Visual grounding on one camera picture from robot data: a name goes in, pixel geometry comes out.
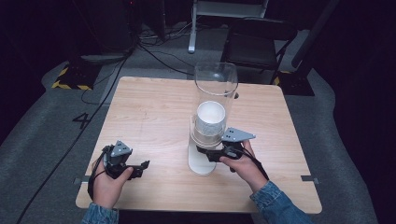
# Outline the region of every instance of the white base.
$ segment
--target white base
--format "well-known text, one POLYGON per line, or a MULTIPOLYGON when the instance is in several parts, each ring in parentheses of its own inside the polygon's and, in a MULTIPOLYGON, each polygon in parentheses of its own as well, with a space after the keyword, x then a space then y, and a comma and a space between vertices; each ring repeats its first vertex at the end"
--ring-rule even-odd
POLYGON ((191 137, 189 141, 189 166, 198 175, 209 175, 216 168, 215 162, 209 161, 206 154, 197 150, 197 146, 191 137))

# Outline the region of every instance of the person's right hand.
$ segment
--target person's right hand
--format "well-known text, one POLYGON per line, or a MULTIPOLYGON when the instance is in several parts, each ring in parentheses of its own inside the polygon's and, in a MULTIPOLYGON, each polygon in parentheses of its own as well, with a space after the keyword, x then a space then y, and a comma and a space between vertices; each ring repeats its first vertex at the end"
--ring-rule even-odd
MULTIPOLYGON (((242 143, 244 148, 254 157, 253 149, 248 140, 242 143)), ((235 169, 238 175, 249 185, 253 193, 264 187, 268 180, 262 175, 256 164, 247 156, 243 155, 239 160, 233 160, 228 157, 220 157, 220 161, 229 167, 235 169)))

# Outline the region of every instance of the hand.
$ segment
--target hand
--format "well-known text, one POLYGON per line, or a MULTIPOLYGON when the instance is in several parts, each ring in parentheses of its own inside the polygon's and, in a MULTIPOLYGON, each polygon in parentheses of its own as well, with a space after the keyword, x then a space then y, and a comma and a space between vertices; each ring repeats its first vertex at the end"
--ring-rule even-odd
MULTIPOLYGON (((96 175, 105 170, 103 160, 99 162, 96 175)), ((104 172, 95 178, 93 182, 93 202, 107 209, 113 209, 114 204, 119 200, 121 190, 134 168, 128 167, 117 179, 111 178, 104 172)))
MULTIPOLYGON (((242 145, 254 157, 254 152, 251 148, 250 142, 246 140, 242 145)), ((228 157, 220 157, 219 160, 235 169, 236 173, 249 184, 253 193, 264 187, 268 182, 268 180, 262 175, 262 172, 260 172, 259 168, 257 168, 256 164, 254 164, 254 162, 245 155, 243 155, 239 160, 233 160, 228 157)))

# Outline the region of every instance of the wrist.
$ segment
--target wrist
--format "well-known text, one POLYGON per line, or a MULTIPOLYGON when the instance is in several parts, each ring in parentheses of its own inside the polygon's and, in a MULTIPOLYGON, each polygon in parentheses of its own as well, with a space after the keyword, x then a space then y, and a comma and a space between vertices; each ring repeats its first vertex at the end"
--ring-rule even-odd
POLYGON ((103 202, 96 201, 96 200, 93 200, 92 202, 94 204, 98 205, 98 206, 101 206, 101 207, 105 208, 105 209, 108 209, 108 210, 112 210, 113 209, 113 205, 112 204, 103 203, 103 202))
POLYGON ((258 175, 256 178, 247 181, 247 183, 250 186, 251 191, 256 193, 268 183, 268 180, 263 175, 258 175))

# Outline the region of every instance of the person's left hand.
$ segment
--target person's left hand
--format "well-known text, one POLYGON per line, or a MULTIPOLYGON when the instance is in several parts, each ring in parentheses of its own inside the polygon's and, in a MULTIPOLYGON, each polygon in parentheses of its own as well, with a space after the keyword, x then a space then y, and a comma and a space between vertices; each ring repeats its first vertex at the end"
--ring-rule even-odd
MULTIPOLYGON (((105 166, 103 165, 103 160, 101 160, 95 175, 100 174, 104 170, 105 166)), ((123 185, 133 171, 134 168, 128 167, 117 179, 111 178, 106 172, 97 176, 93 182, 92 202, 104 208, 113 209, 114 204, 119 200, 123 185)))

